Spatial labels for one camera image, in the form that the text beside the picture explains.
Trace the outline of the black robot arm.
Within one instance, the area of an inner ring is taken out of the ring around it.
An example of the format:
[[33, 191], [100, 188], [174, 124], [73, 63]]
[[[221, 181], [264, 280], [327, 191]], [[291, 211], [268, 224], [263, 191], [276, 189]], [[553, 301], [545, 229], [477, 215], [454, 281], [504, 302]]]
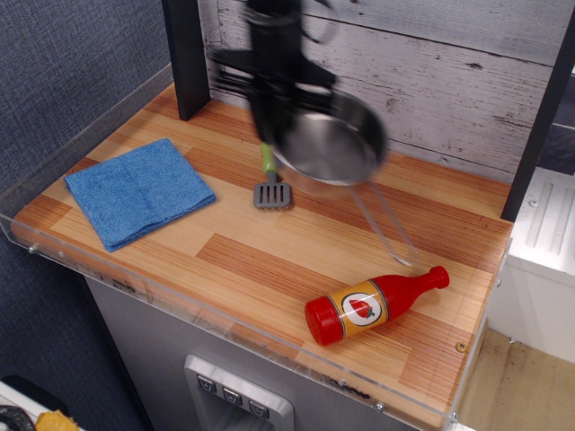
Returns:
[[251, 47], [210, 54], [217, 86], [245, 96], [257, 134], [276, 145], [292, 128], [298, 110], [327, 113], [337, 77], [304, 55], [300, 1], [249, 1], [243, 16]]

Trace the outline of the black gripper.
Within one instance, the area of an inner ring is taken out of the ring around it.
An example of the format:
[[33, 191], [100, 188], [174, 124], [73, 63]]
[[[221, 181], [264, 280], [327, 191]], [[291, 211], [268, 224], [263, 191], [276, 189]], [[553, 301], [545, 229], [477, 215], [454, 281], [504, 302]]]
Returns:
[[301, 27], [252, 26], [250, 36], [249, 49], [220, 49], [210, 58], [218, 84], [247, 95], [263, 143], [275, 145], [292, 127], [295, 111], [341, 116], [336, 76], [305, 57]]

